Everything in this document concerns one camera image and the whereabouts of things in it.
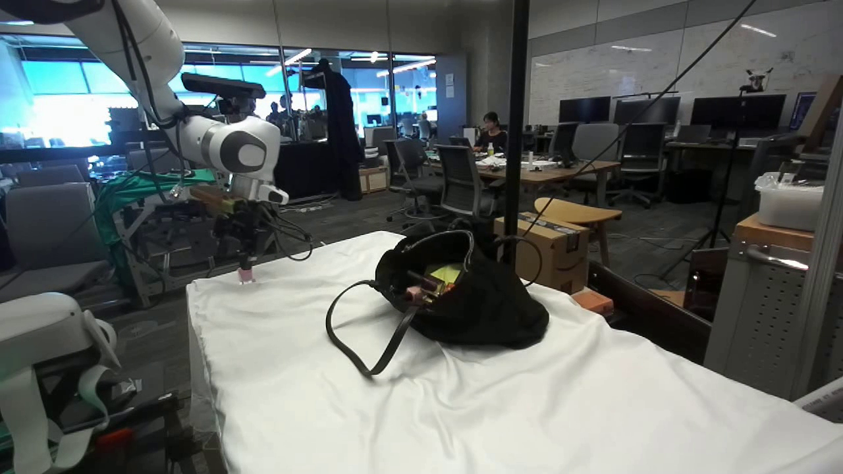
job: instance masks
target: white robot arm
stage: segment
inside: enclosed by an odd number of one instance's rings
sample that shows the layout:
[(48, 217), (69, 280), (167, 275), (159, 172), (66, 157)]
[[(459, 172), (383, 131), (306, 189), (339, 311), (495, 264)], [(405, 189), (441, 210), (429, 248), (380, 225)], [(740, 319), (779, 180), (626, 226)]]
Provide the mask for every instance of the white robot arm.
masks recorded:
[(132, 93), (182, 157), (234, 174), (234, 196), (280, 198), (275, 165), (281, 134), (261, 118), (222, 124), (192, 117), (169, 82), (182, 69), (182, 41), (155, 0), (0, 0), (22, 19), (66, 24)]

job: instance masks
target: office floor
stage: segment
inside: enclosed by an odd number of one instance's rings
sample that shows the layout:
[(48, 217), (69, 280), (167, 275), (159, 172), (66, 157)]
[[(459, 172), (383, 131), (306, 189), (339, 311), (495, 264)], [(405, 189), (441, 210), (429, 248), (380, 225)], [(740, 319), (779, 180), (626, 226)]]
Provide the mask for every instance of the office floor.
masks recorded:
[[(389, 230), (384, 222), (402, 207), (401, 196), (368, 196), (363, 202), (309, 202), (290, 210), (290, 222), (313, 231), (321, 243), (336, 243), (373, 230)], [(658, 202), (653, 207), (620, 205), (624, 218), (612, 226), (609, 248), (612, 265), (637, 282), (639, 288), (683, 288), (686, 265), (672, 280), (657, 275), (679, 259), (712, 225), (712, 202)], [(114, 319), (120, 338), (120, 360), (127, 376), (145, 383), (145, 396), (152, 398), (167, 389), (189, 392), (186, 359), (186, 301), (173, 296), (148, 311), (124, 313)], [(164, 472), (161, 458), (132, 460), (127, 472)]]

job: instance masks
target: white box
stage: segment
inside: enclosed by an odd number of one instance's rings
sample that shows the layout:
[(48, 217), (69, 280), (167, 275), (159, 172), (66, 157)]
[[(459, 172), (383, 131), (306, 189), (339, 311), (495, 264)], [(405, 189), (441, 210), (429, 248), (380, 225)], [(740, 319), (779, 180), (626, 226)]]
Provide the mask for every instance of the white box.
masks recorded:
[(815, 231), (819, 218), (823, 188), (795, 188), (779, 174), (755, 180), (762, 196), (758, 225)]

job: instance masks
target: cardboard box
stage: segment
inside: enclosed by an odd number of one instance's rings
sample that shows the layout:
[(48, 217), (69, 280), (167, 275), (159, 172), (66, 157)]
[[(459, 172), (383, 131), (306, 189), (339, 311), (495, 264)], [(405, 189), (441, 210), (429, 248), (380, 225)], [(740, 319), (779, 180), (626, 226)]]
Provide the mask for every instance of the cardboard box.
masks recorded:
[(380, 193), (389, 189), (389, 169), (377, 165), (377, 169), (360, 169), (360, 193)]
[[(564, 293), (579, 293), (587, 285), (587, 230), (575, 225), (537, 222), (535, 214), (520, 217), (517, 272), (522, 280), (535, 280)], [(504, 235), (504, 218), (495, 222), (495, 235)]]

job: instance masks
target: black handbag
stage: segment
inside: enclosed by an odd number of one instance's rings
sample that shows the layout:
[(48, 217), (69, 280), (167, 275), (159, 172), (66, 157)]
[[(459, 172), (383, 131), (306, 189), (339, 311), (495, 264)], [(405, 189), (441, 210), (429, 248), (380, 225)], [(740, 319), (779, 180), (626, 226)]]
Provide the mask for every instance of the black handbag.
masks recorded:
[[(435, 264), (450, 264), (450, 275), (459, 275), (446, 289), (423, 276)], [(335, 334), (333, 325), (336, 304), (355, 288), (373, 288), (402, 313), (371, 369)], [(423, 288), (423, 298), (410, 298), (410, 288)], [(530, 348), (546, 338), (549, 311), (530, 298), (514, 272), (473, 244), (472, 231), (454, 230), (408, 238), (388, 250), (377, 264), (373, 280), (355, 282), (333, 301), (323, 327), (329, 342), (371, 380), (389, 365), (410, 327), (446, 346)]]

